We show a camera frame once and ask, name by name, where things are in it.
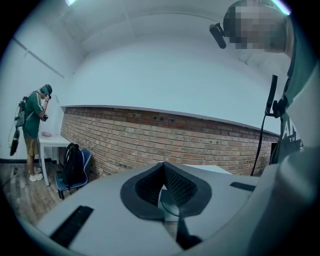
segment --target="white ceiling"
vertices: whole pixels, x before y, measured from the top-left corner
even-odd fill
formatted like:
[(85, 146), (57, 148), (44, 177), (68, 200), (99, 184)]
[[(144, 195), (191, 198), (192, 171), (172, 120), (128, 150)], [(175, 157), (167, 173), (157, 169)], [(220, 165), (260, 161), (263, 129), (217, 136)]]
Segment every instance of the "white ceiling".
[[(63, 26), (74, 43), (88, 54), (144, 36), (181, 36), (211, 42), (209, 25), (222, 22), (237, 0), (47, 0), (36, 14), (53, 30)], [(234, 58), (258, 68), (263, 75), (285, 78), (290, 59), (228, 47)]]

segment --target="person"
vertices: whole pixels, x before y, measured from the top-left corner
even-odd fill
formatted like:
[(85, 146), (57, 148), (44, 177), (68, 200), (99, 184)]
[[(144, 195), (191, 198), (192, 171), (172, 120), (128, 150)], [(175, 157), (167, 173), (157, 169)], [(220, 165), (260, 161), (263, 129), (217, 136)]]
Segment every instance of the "person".
[[(31, 93), (25, 104), (26, 122), (22, 127), (22, 130), (26, 145), (26, 162), (28, 171), (30, 173), (29, 179), (32, 182), (39, 181), (44, 177), (41, 173), (41, 169), (34, 167), (34, 160), (35, 155), (38, 154), (38, 132), (40, 119), (43, 118), (46, 114), (51, 93), (51, 86), (49, 84), (46, 84), (39, 90)], [(45, 100), (43, 107), (41, 105), (41, 99)]]
[(223, 31), (238, 49), (283, 53), (290, 58), (288, 79), (276, 110), (281, 120), (280, 137), (270, 157), (270, 164), (280, 163), (303, 147), (286, 109), (303, 89), (318, 58), (292, 13), (284, 15), (261, 2), (240, 0), (232, 4), (224, 16)]

